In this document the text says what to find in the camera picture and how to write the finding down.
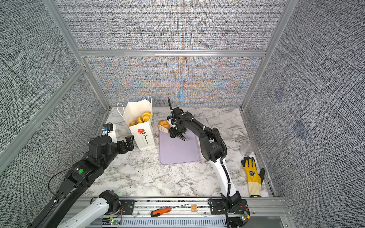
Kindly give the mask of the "white floral paper bag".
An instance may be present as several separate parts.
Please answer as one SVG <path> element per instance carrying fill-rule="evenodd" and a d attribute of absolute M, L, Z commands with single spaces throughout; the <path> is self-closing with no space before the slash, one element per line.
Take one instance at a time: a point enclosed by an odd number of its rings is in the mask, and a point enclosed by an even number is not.
<path fill-rule="evenodd" d="M 122 103 L 117 103 L 116 108 L 119 115 L 122 117 L 130 132 L 134 136 L 134 141 L 136 142 L 138 148 L 143 150 L 155 147 L 156 144 L 152 128 L 152 97 L 148 96 L 147 99 L 138 102 L 128 102 L 126 106 L 124 106 Z M 142 115 L 145 112 L 151 112 L 151 119 L 148 122 L 138 123 L 138 118 L 142 118 Z M 129 126 L 132 121 L 136 121 L 137 125 Z"/>

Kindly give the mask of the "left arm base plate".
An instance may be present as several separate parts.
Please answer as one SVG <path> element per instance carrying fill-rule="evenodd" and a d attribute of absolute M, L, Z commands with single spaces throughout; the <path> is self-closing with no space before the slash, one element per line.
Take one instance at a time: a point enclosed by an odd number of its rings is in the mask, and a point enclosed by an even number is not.
<path fill-rule="evenodd" d="M 134 199 L 120 199 L 117 215 L 132 215 L 135 208 L 135 202 Z"/>

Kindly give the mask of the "white food tongs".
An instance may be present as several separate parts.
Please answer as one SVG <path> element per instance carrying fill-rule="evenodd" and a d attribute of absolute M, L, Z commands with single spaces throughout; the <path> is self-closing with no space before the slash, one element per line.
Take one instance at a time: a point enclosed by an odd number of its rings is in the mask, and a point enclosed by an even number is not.
<path fill-rule="evenodd" d="M 168 129 L 167 128 L 165 128 L 164 126 L 162 126 L 162 125 L 158 125 L 158 129 L 159 129 L 159 131 L 161 131 L 161 132 L 163 132 L 163 133 L 166 133 L 166 134 L 168 134 L 169 133 L 169 131 L 168 131 Z M 183 141 L 187 141 L 188 139 L 187 138 L 185 138 L 183 135 L 178 135 L 177 136 L 177 138 L 179 138 L 179 139 L 181 139 L 181 140 L 183 140 Z"/>

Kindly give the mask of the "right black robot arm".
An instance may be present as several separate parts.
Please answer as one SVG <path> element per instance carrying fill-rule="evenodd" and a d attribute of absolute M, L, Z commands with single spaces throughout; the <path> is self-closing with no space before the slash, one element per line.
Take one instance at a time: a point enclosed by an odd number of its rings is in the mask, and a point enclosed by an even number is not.
<path fill-rule="evenodd" d="M 184 134 L 187 130 L 198 137 L 201 153 L 204 159 L 211 163 L 217 175 L 225 211 L 233 213 L 233 210 L 241 203 L 241 195 L 229 174 L 225 161 L 228 149 L 219 130 L 202 124 L 190 112 L 184 112 L 179 107 L 172 108 L 171 99 L 168 98 L 167 100 L 171 111 L 171 115 L 167 119 L 172 125 L 168 129 L 170 137 L 184 140 Z"/>

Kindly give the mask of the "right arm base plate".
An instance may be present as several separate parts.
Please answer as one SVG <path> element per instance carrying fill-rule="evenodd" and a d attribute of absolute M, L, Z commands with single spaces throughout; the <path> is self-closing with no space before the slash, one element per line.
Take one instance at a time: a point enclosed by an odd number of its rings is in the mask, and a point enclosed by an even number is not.
<path fill-rule="evenodd" d="M 222 198 L 208 199 L 208 205 L 210 207 L 210 212 L 212 215 L 224 215 L 226 213 L 226 209 L 228 208 L 228 214 L 235 214 L 235 215 L 244 215 L 248 214 L 250 215 L 250 210 L 247 204 L 247 201 L 245 199 L 241 199 L 241 201 L 235 205 L 232 206 L 228 203 L 228 206 L 225 204 L 225 200 Z"/>

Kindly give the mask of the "small striped bun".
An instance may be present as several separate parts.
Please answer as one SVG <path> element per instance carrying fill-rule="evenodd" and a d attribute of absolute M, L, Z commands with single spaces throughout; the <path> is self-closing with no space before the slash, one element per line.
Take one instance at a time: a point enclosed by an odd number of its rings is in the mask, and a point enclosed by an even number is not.
<path fill-rule="evenodd" d="M 151 119 L 151 112 L 145 112 L 142 115 L 143 122 L 148 122 Z"/>

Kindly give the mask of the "striped round bun top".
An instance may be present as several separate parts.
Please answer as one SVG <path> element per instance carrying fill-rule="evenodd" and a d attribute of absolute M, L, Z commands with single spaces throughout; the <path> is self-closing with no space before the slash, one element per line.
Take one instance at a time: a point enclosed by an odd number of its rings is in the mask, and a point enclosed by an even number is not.
<path fill-rule="evenodd" d="M 141 118 L 141 117 L 139 117 L 139 118 L 138 118 L 138 120 L 137 120 L 137 122 L 138 122 L 139 124 L 143 123 L 142 118 Z"/>

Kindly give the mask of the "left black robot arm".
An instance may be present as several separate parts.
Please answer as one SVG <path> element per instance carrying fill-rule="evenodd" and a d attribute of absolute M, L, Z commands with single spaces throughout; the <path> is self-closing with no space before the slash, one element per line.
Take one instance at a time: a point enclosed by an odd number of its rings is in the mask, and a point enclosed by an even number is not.
<path fill-rule="evenodd" d="M 119 154 L 134 149 L 134 136 L 113 142 L 108 135 L 89 140 L 89 151 L 69 169 L 59 189 L 53 193 L 41 213 L 31 222 L 30 228 L 56 228 L 75 202 L 94 181 L 101 176 Z"/>

